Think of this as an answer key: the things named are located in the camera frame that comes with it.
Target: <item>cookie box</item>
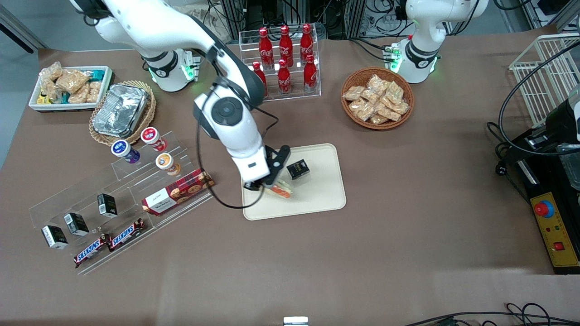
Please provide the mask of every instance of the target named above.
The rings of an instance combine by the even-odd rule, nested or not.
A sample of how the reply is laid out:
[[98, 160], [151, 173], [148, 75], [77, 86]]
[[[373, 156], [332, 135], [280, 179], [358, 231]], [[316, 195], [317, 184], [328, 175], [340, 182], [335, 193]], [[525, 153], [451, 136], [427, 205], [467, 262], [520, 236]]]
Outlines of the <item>cookie box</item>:
[[167, 187], [141, 200], [143, 210], [149, 214], [161, 215], [171, 208], [187, 201], [202, 189], [213, 186], [207, 172], [197, 169]]

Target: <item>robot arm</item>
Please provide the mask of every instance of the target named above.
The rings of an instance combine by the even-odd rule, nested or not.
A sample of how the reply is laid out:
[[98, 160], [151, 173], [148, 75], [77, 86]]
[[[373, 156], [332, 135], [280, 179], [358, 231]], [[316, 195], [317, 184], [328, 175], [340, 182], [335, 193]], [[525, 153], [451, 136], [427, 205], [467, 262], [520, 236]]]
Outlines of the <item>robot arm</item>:
[[[198, 19], [161, 0], [70, 1], [81, 13], [99, 19], [96, 28], [103, 38], [132, 46], [148, 63], [165, 57], [170, 62], [179, 60], [179, 55], [174, 54], [174, 59], [167, 55], [175, 49], [200, 52], [219, 72], [209, 94], [195, 99], [195, 118], [210, 137], [226, 146], [243, 181], [273, 185], [285, 160], [279, 157], [273, 166], [272, 150], [264, 146], [250, 113], [262, 102], [264, 86]], [[173, 71], [166, 71], [166, 77], [171, 77]]]

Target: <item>brown woven basket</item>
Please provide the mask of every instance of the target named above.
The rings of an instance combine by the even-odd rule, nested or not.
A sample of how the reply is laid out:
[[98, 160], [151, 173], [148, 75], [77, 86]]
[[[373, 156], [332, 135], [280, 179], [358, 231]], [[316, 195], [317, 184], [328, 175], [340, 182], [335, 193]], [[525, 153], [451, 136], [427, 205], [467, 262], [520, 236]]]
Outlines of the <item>brown woven basket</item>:
[[[145, 109], [143, 110], [143, 114], [141, 116], [141, 122], [139, 123], [139, 127], [137, 127], [137, 129], [135, 130], [135, 132], [133, 132], [132, 135], [130, 135], [129, 137], [127, 137], [125, 139], [129, 144], [134, 144], [141, 137], [141, 131], [143, 131], [145, 128], [147, 128], [149, 126], [149, 124], [153, 120], [153, 116], [155, 116], [155, 104], [156, 104], [155, 96], [153, 95], [153, 90], [149, 87], [149, 85], [145, 84], [144, 82], [125, 81], [125, 82], [121, 82], [120, 84], [142, 88], [142, 89], [146, 90], [147, 93], [149, 94], [149, 99], [147, 100], [147, 104], [145, 106]], [[91, 137], [93, 137], [97, 142], [99, 142], [101, 144], [105, 144], [107, 146], [111, 146], [114, 142], [116, 142], [117, 140], [119, 140], [121, 138], [108, 136], [108, 135], [101, 135], [100, 133], [97, 133], [93, 127], [93, 120], [95, 119], [95, 115], [103, 107], [103, 103], [105, 103], [106, 98], [107, 98], [107, 95], [103, 96], [103, 98], [101, 99], [101, 101], [99, 102], [99, 104], [97, 105], [95, 110], [93, 111], [93, 114], [90, 116], [89, 132], [90, 132]]]
[[[403, 99], [409, 104], [409, 110], [407, 113], [403, 114], [399, 121], [387, 121], [384, 124], [374, 125], [369, 122], [364, 122], [358, 119], [349, 108], [349, 102], [342, 97], [349, 88], [352, 86], [366, 86], [371, 76], [376, 74], [385, 81], [395, 81], [404, 91]], [[405, 122], [411, 113], [413, 112], [413, 107], [415, 106], [415, 97], [413, 96], [413, 90], [411, 86], [403, 77], [395, 74], [394, 72], [388, 70], [387, 68], [380, 67], [367, 67], [355, 71], [352, 75], [348, 76], [345, 80], [344, 85], [342, 85], [342, 92], [340, 93], [340, 101], [342, 102], [342, 108], [345, 110], [346, 114], [356, 123], [361, 126], [367, 127], [374, 130], [387, 130], [395, 128]]]

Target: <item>beige tray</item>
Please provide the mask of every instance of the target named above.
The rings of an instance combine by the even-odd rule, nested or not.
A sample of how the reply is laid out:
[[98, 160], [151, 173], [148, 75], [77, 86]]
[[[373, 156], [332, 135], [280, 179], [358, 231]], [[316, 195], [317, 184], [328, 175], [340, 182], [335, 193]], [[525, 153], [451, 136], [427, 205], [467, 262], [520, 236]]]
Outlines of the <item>beige tray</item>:
[[[336, 147], [319, 144], [291, 149], [287, 165], [305, 160], [310, 173], [296, 180], [290, 178], [287, 169], [280, 178], [293, 187], [292, 197], [282, 197], [264, 193], [254, 206], [244, 209], [248, 220], [280, 218], [283, 216], [333, 211], [346, 205], [345, 187], [338, 163]], [[249, 191], [242, 185], [243, 205], [249, 205], [259, 196], [258, 191]]]

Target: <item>red bottle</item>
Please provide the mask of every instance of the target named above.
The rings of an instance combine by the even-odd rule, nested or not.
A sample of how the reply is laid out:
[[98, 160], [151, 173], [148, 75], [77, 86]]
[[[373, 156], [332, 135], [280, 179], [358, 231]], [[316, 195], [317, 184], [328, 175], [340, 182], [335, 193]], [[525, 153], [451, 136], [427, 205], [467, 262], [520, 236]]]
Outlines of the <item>red bottle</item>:
[[252, 63], [252, 66], [254, 68], [254, 72], [256, 73], [256, 75], [258, 75], [258, 77], [260, 77], [262, 83], [264, 84], [264, 98], [266, 98], [268, 97], [268, 86], [266, 86], [266, 75], [264, 75], [264, 72], [260, 70], [260, 63], [258, 61], [254, 61]]
[[258, 33], [260, 34], [258, 49], [260, 50], [260, 58], [262, 58], [264, 70], [273, 70], [274, 54], [272, 53], [272, 42], [268, 39], [268, 30], [265, 27], [262, 27]]
[[300, 39], [300, 63], [302, 67], [306, 64], [306, 56], [312, 54], [312, 36], [310, 35], [310, 24], [302, 25], [302, 39]]
[[294, 58], [292, 57], [292, 40], [288, 36], [290, 29], [287, 25], [280, 27], [280, 58], [286, 60], [288, 67], [294, 66]]
[[288, 71], [288, 67], [286, 66], [286, 60], [280, 59], [278, 63], [280, 64], [280, 70], [278, 70], [278, 88], [280, 89], [280, 95], [286, 97], [292, 91], [290, 71]]
[[306, 65], [304, 66], [304, 91], [313, 93], [316, 90], [316, 66], [314, 65], [314, 56], [306, 56]]

